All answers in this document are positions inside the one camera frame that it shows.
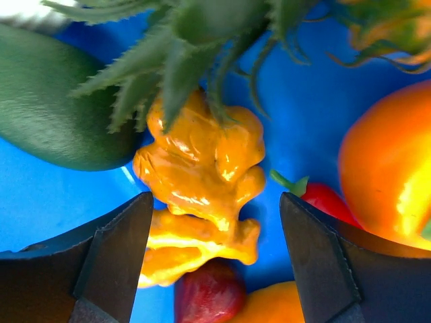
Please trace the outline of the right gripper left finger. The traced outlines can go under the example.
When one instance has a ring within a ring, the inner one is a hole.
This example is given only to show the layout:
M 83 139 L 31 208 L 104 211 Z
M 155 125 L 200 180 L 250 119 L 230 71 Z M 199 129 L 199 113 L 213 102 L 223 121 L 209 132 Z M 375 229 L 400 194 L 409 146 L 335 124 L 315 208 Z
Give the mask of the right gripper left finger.
M 111 212 L 18 252 L 1 253 L 2 322 L 129 322 L 154 199 Z

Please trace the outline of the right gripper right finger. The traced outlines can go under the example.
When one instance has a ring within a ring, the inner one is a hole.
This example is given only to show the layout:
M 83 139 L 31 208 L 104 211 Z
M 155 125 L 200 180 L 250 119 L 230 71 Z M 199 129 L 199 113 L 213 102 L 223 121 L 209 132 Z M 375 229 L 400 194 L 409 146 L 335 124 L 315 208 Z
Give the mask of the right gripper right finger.
M 430 321 L 430 251 L 370 234 L 287 192 L 279 211 L 306 322 Z

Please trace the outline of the yellow ginger root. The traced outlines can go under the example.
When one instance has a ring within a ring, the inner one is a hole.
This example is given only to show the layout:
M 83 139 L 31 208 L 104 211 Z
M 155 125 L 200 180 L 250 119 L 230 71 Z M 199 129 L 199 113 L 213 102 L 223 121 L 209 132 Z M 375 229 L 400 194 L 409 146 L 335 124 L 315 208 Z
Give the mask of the yellow ginger root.
M 220 127 L 193 92 L 169 131 L 162 100 L 147 116 L 154 140 L 133 159 L 135 175 L 166 205 L 154 211 L 138 285 L 169 286 L 212 258 L 258 258 L 260 223 L 241 208 L 265 187 L 263 126 L 247 108 L 230 106 Z

